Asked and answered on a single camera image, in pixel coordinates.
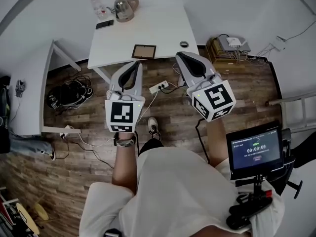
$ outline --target white shirt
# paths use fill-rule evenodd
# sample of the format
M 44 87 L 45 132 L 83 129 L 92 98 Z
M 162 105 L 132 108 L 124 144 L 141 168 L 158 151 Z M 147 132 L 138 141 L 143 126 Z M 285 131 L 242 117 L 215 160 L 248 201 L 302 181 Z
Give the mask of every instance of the white shirt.
M 142 153 L 137 171 L 135 196 L 109 183 L 90 186 L 80 237 L 103 237 L 111 228 L 126 237 L 189 237 L 210 225 L 233 233 L 249 230 L 234 231 L 226 224 L 240 191 L 229 181 L 228 159 L 213 168 L 189 150 L 161 147 Z M 253 191 L 253 185 L 241 188 Z M 252 235 L 271 237 L 280 226 L 284 204 L 268 182 L 262 189 L 273 190 L 273 203 L 251 218 Z

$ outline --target monitor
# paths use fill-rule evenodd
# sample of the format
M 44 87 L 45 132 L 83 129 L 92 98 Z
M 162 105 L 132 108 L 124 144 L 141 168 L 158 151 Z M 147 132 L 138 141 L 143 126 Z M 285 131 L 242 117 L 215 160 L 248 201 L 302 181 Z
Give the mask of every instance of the monitor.
M 283 167 L 278 122 L 227 134 L 231 179 L 267 174 Z

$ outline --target jeans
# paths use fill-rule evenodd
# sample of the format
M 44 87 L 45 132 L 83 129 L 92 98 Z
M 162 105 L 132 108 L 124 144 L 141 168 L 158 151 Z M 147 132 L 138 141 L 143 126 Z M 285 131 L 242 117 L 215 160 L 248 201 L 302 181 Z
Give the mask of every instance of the jeans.
M 155 139 L 155 138 L 150 139 L 143 145 L 142 149 L 139 152 L 139 155 L 141 155 L 144 151 L 147 151 L 149 149 L 160 148 L 160 147 L 163 147 L 163 144 L 161 143 L 160 140 Z
M 14 134 L 9 134 L 10 139 L 10 151 L 17 153 L 47 153 L 53 152 L 53 147 L 49 142 L 43 141 L 39 138 L 22 138 L 20 136 L 15 136 Z

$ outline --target ladder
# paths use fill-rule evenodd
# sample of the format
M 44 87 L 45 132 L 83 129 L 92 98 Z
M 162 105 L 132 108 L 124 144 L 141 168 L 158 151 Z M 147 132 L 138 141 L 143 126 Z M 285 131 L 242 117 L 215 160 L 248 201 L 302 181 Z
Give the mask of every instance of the ladder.
M 301 100 L 302 110 L 303 110 L 303 123 L 302 123 L 301 126 L 296 127 L 294 129 L 290 128 L 290 130 L 291 130 L 291 133 L 303 132 L 303 131 L 307 131 L 307 130 L 311 130 L 311 129 L 315 129 L 316 128 L 316 124 L 312 124 L 312 125 L 308 125 L 307 124 L 307 120 L 306 120 L 306 105 L 305 105 L 305 99 L 311 98 L 311 97 L 315 97 L 315 96 L 316 96 L 316 91 L 313 91 L 313 92 L 309 92 L 309 93 L 302 94 L 302 95 L 295 96 L 295 97 L 288 97 L 288 98 L 283 98 L 283 99 L 269 101 L 268 104 L 269 105 L 276 105 L 276 104 L 280 104 L 281 105 L 282 126 L 283 126 L 283 129 L 286 129 L 286 128 L 289 128 L 288 124 L 287 124 L 287 120 L 286 120 L 286 103 Z

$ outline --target black and white marker cube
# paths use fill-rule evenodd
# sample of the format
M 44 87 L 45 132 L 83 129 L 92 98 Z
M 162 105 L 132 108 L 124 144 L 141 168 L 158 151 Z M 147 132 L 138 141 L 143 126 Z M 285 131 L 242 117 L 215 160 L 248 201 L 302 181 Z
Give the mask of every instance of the black and white marker cube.
M 231 112 L 236 99 L 227 80 L 192 93 L 193 107 L 210 122 Z
M 107 126 L 111 132 L 134 132 L 143 101 L 105 100 Z

